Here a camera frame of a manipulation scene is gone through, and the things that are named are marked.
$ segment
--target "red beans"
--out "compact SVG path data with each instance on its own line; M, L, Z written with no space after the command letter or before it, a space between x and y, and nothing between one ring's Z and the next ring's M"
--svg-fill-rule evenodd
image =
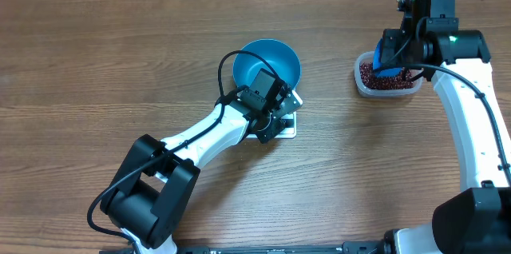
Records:
M362 83L370 89L376 90L391 90L391 89L410 89L414 87L413 82L403 81L401 79L401 70L396 77L376 77L373 73L372 63L361 63L360 64L360 78ZM412 78L412 73L408 70L406 72L406 79Z

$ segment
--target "wooden table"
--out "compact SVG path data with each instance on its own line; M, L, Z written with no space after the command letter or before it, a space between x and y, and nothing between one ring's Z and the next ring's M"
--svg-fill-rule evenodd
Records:
M97 253L122 239L85 212L144 133L206 116L229 51L276 38L299 55L299 134L244 141L200 174L178 244L340 244L430 220L459 191L458 159L430 83L358 95L353 64L395 0L0 0L0 252ZM457 0L479 29L511 125L511 0ZM231 64L224 79L232 80ZM157 181L150 180L152 185ZM98 224L112 225L97 211Z

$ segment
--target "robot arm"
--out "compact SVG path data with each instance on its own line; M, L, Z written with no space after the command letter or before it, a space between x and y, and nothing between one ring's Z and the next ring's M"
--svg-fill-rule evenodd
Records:
M509 253L505 155L511 140L493 91L485 39L479 31L458 30L454 0L398 0L398 10L405 12L401 29L383 33L380 59L388 64L382 69L421 65L422 76L433 82L458 152L461 193L438 206L431 223L387 233L378 253L387 246L398 254Z
M285 128L281 118L303 104L288 84L265 69L250 87L238 88L218 102L205 119L174 137L158 141L146 134L136 140L111 184L157 160L143 173L165 182L161 192L143 182L138 173L101 199L101 211L136 241L138 254L173 254L176 245L171 234L183 216L200 169L249 133L268 142Z
M442 63L472 81L488 100L500 130L506 151L511 140L493 91L492 68L479 58ZM501 171L501 159L488 113L473 91L457 78L436 72L434 90L446 110L454 145L458 152L461 177L459 196L435 210L433 222L394 234L397 254L508 252L508 221L503 216L501 199L509 196L509 183Z

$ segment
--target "clear plastic container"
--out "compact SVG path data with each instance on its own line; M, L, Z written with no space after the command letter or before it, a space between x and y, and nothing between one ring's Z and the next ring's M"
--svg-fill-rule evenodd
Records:
M360 77L360 64L362 63L372 63L373 62L374 51L366 52L360 55L355 63L355 82L357 83L358 92L363 97L401 97L403 95L409 95L412 93L416 93L417 90L421 88L422 85L422 77L418 80L414 81L414 87L410 89L391 89L391 90L376 90L370 89L365 86L362 82L362 78ZM415 76L419 74L421 70L411 70L412 75Z

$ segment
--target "blue bowl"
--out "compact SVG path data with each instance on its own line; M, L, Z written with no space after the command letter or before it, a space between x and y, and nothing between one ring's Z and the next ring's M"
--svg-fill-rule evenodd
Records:
M247 44L243 49L264 58L282 80L294 89L302 76L302 66L295 51L287 44L275 39L260 39ZM268 69L261 60L247 54L237 54L232 66L232 76L237 86L254 81L260 69Z

